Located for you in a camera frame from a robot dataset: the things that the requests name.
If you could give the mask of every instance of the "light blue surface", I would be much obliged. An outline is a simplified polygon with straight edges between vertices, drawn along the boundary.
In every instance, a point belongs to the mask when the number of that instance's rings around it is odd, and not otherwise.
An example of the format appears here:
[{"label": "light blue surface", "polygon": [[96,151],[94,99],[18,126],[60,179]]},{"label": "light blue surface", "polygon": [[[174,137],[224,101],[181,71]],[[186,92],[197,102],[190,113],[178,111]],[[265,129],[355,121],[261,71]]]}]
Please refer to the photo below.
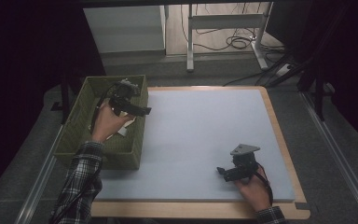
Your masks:
[{"label": "light blue surface", "polygon": [[261,148],[275,200],[295,198],[258,90],[150,91],[148,106],[140,170],[102,171],[97,200],[242,200],[216,171],[239,143]]}]

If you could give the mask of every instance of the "desk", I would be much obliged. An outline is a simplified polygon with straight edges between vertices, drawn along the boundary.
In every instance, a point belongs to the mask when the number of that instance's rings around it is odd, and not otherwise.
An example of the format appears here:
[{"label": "desk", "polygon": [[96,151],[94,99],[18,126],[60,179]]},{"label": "desk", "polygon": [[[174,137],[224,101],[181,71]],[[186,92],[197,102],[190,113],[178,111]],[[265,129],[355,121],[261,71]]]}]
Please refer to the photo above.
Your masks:
[{"label": "desk", "polygon": [[[284,142],[279,123],[275,117],[267,91],[260,87],[164,87],[149,88],[149,91],[224,91],[224,90],[259,90],[271,121],[284,165],[290,176],[295,192],[293,202],[275,203],[281,207],[289,219],[306,219],[309,210],[297,209],[297,205],[307,203],[298,182],[296,170]],[[107,202],[95,201],[91,208],[94,217],[170,217],[170,218],[253,218],[252,208],[244,202]]]}]

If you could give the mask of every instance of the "person's left hand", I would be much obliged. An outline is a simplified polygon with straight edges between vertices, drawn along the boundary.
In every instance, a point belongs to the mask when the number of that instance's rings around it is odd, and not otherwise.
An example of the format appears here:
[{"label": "person's left hand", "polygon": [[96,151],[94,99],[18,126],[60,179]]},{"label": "person's left hand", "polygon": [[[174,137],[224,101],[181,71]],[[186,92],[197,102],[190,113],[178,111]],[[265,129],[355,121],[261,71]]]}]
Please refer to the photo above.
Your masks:
[{"label": "person's left hand", "polygon": [[94,131],[92,132],[91,139],[97,142],[104,142],[106,138],[115,134],[127,122],[134,119],[133,115],[126,115],[118,117],[113,112],[112,107],[108,104],[102,104],[100,112],[94,124]]}]

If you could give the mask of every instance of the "green basket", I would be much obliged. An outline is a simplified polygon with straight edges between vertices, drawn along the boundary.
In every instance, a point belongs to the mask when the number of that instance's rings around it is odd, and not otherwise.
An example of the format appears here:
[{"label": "green basket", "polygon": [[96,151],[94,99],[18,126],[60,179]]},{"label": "green basket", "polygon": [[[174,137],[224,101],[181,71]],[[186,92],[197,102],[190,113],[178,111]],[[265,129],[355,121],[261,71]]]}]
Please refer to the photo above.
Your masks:
[{"label": "green basket", "polygon": [[[125,78],[130,83],[138,85],[141,90],[140,96],[133,96],[131,98],[131,103],[141,107],[147,106],[148,92],[145,76],[87,77],[71,113],[63,125],[62,135],[54,152],[54,156],[58,161],[69,167],[80,145],[91,138],[91,119],[98,100],[114,82]],[[133,124],[127,127],[127,135],[125,137],[117,133],[109,138],[104,144],[103,169],[139,169],[144,129],[145,117],[137,117]]]}]

